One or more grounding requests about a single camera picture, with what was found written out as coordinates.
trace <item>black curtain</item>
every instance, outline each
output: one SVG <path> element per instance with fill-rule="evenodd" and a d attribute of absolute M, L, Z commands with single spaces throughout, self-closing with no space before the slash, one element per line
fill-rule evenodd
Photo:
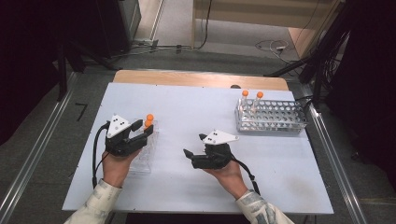
<path fill-rule="evenodd" d="M 360 1 L 326 103 L 356 134 L 352 145 L 396 189 L 396 4 Z"/>
<path fill-rule="evenodd" d="M 0 2 L 0 145 L 59 80 L 56 38 L 42 13 L 48 6 Z"/>

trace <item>orange cap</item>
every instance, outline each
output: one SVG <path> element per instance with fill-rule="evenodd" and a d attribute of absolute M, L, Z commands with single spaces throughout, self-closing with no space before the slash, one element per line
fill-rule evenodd
<path fill-rule="evenodd" d="M 243 96 L 248 96 L 248 91 L 242 91 Z"/>
<path fill-rule="evenodd" d="M 146 118 L 147 120 L 154 120 L 154 116 L 152 114 L 148 114 Z"/>
<path fill-rule="evenodd" d="M 146 120 L 145 121 L 145 126 L 148 128 L 151 125 L 151 120 Z"/>
<path fill-rule="evenodd" d="M 264 93 L 262 91 L 257 92 L 257 97 L 262 98 L 264 96 Z"/>

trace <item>wrist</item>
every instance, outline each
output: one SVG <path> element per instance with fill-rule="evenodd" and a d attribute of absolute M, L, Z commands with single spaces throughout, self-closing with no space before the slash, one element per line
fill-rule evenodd
<path fill-rule="evenodd" d="M 233 197 L 238 200 L 240 199 L 246 192 L 248 191 L 248 188 L 243 185 L 243 186 L 238 186 L 237 188 L 231 189 L 229 192 Z"/>
<path fill-rule="evenodd" d="M 104 176 L 103 181 L 105 181 L 107 184 L 109 184 L 115 188 L 120 189 L 120 188 L 122 188 L 124 179 L 116 177 L 116 176 L 112 176 L 112 177 Z"/>

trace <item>test tube rack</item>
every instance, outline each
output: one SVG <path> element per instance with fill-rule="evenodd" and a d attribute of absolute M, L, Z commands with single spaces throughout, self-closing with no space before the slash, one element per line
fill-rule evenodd
<path fill-rule="evenodd" d="M 154 132 L 148 137 L 147 145 L 142 148 L 139 155 L 131 162 L 128 175 L 148 175 L 151 173 L 152 158 L 154 157 L 159 134 L 158 120 L 152 121 L 152 124 L 154 125 Z M 141 127 L 134 134 L 143 133 L 144 128 L 144 126 Z"/>
<path fill-rule="evenodd" d="M 307 124 L 301 104 L 294 101 L 239 99 L 235 119 L 239 132 L 300 132 Z"/>

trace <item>clear plastic container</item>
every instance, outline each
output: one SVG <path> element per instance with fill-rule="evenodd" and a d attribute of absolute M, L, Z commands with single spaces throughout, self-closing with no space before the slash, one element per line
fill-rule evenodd
<path fill-rule="evenodd" d="M 148 175 L 151 173 L 152 158 L 154 157 L 157 146 L 157 139 L 159 134 L 158 121 L 153 120 L 154 132 L 148 137 L 148 144 L 142 148 L 142 151 L 131 162 L 128 175 Z M 139 130 L 134 132 L 134 135 L 143 133 L 145 126 L 143 125 Z"/>

